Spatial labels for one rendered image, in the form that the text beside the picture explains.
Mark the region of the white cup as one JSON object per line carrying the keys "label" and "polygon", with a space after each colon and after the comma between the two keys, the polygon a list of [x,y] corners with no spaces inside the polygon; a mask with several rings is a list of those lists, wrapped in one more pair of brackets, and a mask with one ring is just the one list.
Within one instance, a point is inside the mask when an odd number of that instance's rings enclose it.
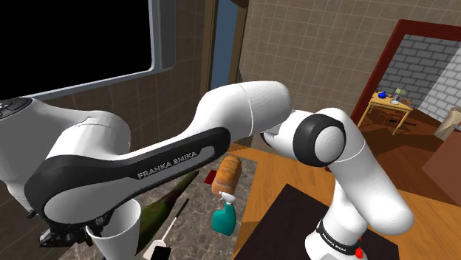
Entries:
{"label": "white cup", "polygon": [[117,208],[100,235],[86,226],[86,232],[106,260],[133,260],[137,252],[141,207],[131,199]]}

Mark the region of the green wine bottle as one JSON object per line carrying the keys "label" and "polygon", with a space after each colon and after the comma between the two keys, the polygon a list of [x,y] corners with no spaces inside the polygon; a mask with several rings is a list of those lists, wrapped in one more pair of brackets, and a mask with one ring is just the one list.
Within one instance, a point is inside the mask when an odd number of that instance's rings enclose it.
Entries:
{"label": "green wine bottle", "polygon": [[140,214],[140,234],[136,253],[141,252],[167,220],[177,199],[199,174],[187,174],[170,192],[144,208]]}

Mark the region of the black and white spatula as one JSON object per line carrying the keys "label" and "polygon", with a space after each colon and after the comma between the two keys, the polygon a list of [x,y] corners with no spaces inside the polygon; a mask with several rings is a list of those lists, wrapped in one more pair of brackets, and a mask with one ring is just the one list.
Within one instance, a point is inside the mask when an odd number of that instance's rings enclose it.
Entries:
{"label": "black and white spatula", "polygon": [[154,240],[149,246],[148,249],[143,254],[145,260],[168,260],[171,254],[171,248],[165,243],[165,238],[168,235],[170,229],[173,227],[177,218],[182,213],[185,206],[188,204],[189,198],[187,198],[182,204],[181,208],[177,211],[173,221],[169,225],[168,229],[164,233],[161,239]]}

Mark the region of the teal spray bottle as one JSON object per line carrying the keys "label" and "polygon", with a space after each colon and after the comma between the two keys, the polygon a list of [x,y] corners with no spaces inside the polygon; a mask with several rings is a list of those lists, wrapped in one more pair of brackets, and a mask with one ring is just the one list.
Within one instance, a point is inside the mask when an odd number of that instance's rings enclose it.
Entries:
{"label": "teal spray bottle", "polygon": [[234,202],[236,197],[232,194],[220,191],[221,200],[225,201],[225,207],[223,210],[217,210],[212,216],[212,229],[217,233],[221,233],[226,236],[231,236],[236,226],[236,211],[234,208]]}

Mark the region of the brown bread loaf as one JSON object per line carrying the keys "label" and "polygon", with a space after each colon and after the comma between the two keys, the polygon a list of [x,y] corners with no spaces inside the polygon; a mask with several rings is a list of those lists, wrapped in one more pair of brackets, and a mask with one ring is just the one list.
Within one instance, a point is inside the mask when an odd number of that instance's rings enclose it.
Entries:
{"label": "brown bread loaf", "polygon": [[241,160],[233,155],[226,156],[219,165],[211,184],[211,192],[221,197],[220,191],[233,195],[242,173]]}

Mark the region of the grey framed window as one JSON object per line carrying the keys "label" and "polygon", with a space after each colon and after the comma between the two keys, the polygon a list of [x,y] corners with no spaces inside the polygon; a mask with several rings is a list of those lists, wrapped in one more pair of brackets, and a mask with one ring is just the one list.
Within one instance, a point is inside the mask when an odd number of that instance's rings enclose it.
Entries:
{"label": "grey framed window", "polygon": [[0,0],[0,100],[40,100],[172,69],[176,0]]}

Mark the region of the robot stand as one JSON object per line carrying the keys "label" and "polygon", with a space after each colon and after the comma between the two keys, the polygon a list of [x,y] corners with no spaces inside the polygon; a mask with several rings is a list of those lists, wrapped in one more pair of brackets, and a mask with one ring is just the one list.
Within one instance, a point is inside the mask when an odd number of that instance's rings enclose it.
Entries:
{"label": "robot stand", "polygon": [[[235,260],[311,260],[307,235],[315,232],[328,207],[287,184],[258,223]],[[398,246],[366,230],[348,250],[352,260],[400,260]]]}

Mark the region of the yellow table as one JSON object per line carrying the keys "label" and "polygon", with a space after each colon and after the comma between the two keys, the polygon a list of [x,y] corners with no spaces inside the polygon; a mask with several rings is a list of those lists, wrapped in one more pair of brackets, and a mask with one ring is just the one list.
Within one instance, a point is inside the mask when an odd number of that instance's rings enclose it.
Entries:
{"label": "yellow table", "polygon": [[403,113],[402,118],[398,121],[398,124],[395,126],[395,130],[393,131],[393,135],[396,134],[397,130],[402,126],[405,119],[409,116],[409,113],[412,111],[412,108],[405,105],[404,103],[393,101],[390,97],[379,98],[378,93],[374,93],[372,98],[368,102],[368,106],[366,107],[365,112],[362,114],[358,126],[360,126],[365,118],[365,116],[369,113],[372,108],[381,107],[384,109],[390,109],[394,111],[399,111]]}

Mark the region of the brown box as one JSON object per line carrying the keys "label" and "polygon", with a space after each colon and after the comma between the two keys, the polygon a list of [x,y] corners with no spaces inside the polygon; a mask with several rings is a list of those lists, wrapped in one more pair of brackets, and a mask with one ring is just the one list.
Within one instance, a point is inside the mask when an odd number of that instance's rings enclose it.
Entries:
{"label": "brown box", "polygon": [[423,171],[461,206],[461,131],[453,130],[423,166]]}

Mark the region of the red door frame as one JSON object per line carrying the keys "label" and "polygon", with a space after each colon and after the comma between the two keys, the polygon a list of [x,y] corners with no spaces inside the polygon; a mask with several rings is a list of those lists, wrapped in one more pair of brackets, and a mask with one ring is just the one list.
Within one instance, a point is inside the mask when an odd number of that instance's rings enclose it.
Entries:
{"label": "red door frame", "polygon": [[461,26],[400,19],[390,35],[389,40],[384,47],[383,52],[350,116],[357,126],[359,125],[361,118],[365,115],[366,108],[369,105],[372,94],[378,87],[384,72],[387,70],[394,54],[397,51],[397,48],[400,46],[400,42],[403,40],[405,35],[417,35],[450,41],[461,41]]}

